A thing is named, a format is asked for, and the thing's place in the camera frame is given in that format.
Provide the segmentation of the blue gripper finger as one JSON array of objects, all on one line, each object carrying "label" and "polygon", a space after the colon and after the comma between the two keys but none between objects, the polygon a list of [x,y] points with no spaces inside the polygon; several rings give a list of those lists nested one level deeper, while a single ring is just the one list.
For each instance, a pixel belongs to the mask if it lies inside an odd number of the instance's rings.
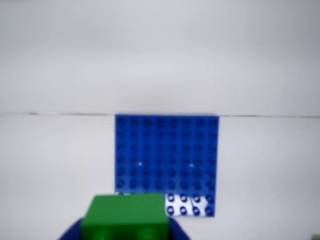
[{"label": "blue gripper finger", "polygon": [[168,240],[191,240],[179,223],[172,217],[168,219]]},{"label": "blue gripper finger", "polygon": [[58,240],[82,240],[82,221],[83,218],[74,222],[59,238]]}]

